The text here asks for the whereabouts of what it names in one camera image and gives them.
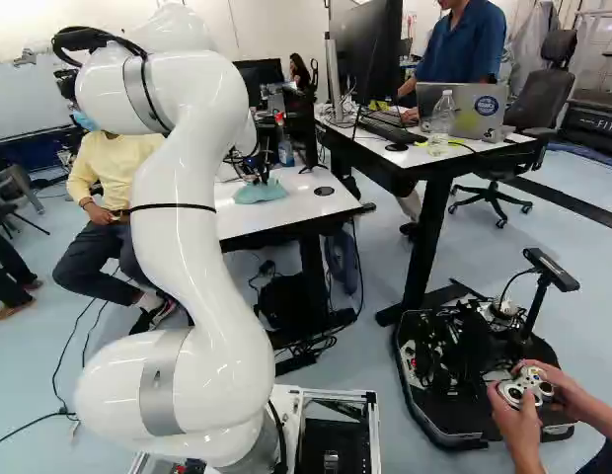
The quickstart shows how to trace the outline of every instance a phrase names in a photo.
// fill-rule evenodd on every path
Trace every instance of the dark pants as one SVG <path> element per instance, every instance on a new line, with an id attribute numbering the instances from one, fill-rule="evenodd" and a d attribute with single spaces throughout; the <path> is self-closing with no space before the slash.
<path id="1" fill-rule="evenodd" d="M 152 285 L 135 258 L 130 224 L 124 223 L 97 225 L 89 222 L 56 265 L 53 279 L 74 293 L 130 306 L 142 291 L 101 272 L 108 259 L 116 258 L 119 258 L 119 268 L 126 275 L 141 284 Z"/>
<path id="2" fill-rule="evenodd" d="M 30 272 L 21 256 L 6 239 L 1 237 L 1 234 L 0 263 L 3 267 L 0 269 L 0 300 L 3 304 L 9 308 L 16 308 L 32 301 L 32 297 L 22 286 L 32 283 L 37 276 Z"/>
<path id="3" fill-rule="evenodd" d="M 612 474 L 612 442 L 607 439 L 600 452 L 577 474 Z"/>

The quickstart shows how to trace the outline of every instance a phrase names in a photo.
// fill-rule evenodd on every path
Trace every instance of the blue shirt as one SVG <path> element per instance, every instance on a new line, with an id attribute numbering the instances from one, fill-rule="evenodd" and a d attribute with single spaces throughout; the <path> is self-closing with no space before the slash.
<path id="1" fill-rule="evenodd" d="M 422 82 L 481 82 L 499 73 L 505 15 L 488 0 L 470 0 L 451 31 L 451 15 L 433 29 L 416 78 Z"/>

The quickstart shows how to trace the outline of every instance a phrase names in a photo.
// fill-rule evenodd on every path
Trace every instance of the man in blue shirt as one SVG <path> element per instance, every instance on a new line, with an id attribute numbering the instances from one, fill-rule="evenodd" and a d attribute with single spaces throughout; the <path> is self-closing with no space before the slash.
<path id="1" fill-rule="evenodd" d="M 505 15 L 489 0 L 438 0 L 442 10 L 451 12 L 440 19 L 418 64 L 414 76 L 398 90 L 411 94 L 421 82 L 492 82 L 499 73 L 505 42 Z M 418 108 L 403 114 L 404 121 L 417 120 Z M 411 222 L 401 232 L 414 238 L 421 212 L 416 191 L 398 199 Z"/>

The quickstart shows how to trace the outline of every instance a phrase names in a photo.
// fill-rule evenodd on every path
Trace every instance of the face mask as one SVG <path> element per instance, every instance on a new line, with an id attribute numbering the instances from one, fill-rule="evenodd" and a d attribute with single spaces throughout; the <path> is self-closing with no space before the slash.
<path id="1" fill-rule="evenodd" d="M 100 129 L 98 125 L 94 121 L 92 121 L 90 118 L 88 118 L 84 112 L 74 111 L 72 116 L 74 120 L 78 122 L 80 126 L 82 126 L 83 128 L 89 131 L 96 131 Z"/>

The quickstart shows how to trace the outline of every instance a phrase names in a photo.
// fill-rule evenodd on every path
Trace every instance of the silver laptop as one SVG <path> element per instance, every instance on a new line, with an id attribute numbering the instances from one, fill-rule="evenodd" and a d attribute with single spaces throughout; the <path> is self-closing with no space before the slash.
<path id="1" fill-rule="evenodd" d="M 421 124 L 430 118 L 442 91 L 453 91 L 457 107 L 452 136 L 497 143 L 502 140 L 501 127 L 507 102 L 507 87 L 495 84 L 457 84 L 419 82 L 416 85 Z"/>

